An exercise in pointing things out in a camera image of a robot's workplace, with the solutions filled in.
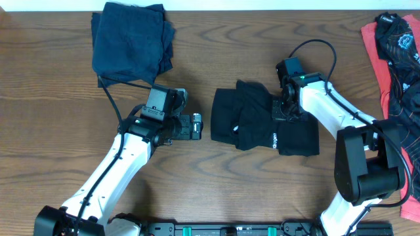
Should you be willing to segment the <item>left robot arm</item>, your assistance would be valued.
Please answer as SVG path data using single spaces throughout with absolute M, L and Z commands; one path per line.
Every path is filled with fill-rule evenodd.
M 173 140 L 199 140 L 201 115 L 175 115 L 162 121 L 133 114 L 83 186 L 60 208 L 45 206 L 35 218 L 34 235 L 146 235 L 142 224 L 111 213 L 134 175 L 157 147 Z

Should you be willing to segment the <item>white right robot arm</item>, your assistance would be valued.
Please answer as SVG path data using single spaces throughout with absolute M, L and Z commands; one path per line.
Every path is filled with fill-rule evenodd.
M 279 74 L 282 99 L 272 116 L 288 120 L 313 115 L 334 137 L 334 179 L 338 192 L 312 223 L 309 235 L 392 235 L 390 223 L 362 218 L 406 183 L 396 125 L 378 121 L 345 100 L 321 73 Z

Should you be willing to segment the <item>plain black t-shirt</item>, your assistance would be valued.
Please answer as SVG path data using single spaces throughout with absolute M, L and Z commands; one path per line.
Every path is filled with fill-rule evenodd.
M 264 146 L 280 155 L 320 153 L 318 120 L 310 113 L 292 121 L 272 118 L 275 96 L 257 82 L 237 81 L 218 88 L 211 111 L 211 139 L 242 151 Z

